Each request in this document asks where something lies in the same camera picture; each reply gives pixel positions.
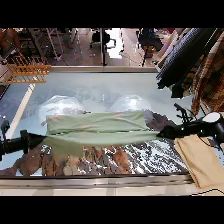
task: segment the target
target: beige towel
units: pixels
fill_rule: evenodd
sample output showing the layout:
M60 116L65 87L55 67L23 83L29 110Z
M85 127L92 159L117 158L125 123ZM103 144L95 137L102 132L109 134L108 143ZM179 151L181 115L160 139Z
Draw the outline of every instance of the beige towel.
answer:
M224 184L224 169L215 155L197 135L175 139L175 149L185 162L195 184L199 188L213 188Z

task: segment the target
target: red object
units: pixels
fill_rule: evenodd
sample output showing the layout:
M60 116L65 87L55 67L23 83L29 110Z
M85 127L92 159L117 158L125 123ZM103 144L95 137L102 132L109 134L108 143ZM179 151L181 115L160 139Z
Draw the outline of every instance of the red object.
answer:
M175 28L166 28L166 29L169 31L170 34L172 34L173 31L175 30Z

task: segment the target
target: plaid shirt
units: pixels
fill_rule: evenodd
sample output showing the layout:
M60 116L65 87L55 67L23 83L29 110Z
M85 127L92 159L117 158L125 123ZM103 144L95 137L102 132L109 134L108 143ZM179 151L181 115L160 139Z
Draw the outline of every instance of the plaid shirt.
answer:
M204 57L193 79L192 112L200 109L200 99L212 111L224 111L224 32Z

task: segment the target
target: folded green fabric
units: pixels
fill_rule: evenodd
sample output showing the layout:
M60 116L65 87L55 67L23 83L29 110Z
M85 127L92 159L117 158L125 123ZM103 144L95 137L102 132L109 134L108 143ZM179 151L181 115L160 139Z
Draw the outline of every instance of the folded green fabric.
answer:
M157 134L148 130L144 111L60 115L47 117L44 143L55 153L81 157L84 146L127 145L158 139Z

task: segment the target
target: green cloth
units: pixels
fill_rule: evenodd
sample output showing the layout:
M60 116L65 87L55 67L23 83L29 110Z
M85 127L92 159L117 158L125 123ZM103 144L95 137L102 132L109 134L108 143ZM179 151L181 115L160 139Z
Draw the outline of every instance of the green cloth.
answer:
M57 153L81 157L83 146L126 145L158 139L144 111L47 116L44 143Z

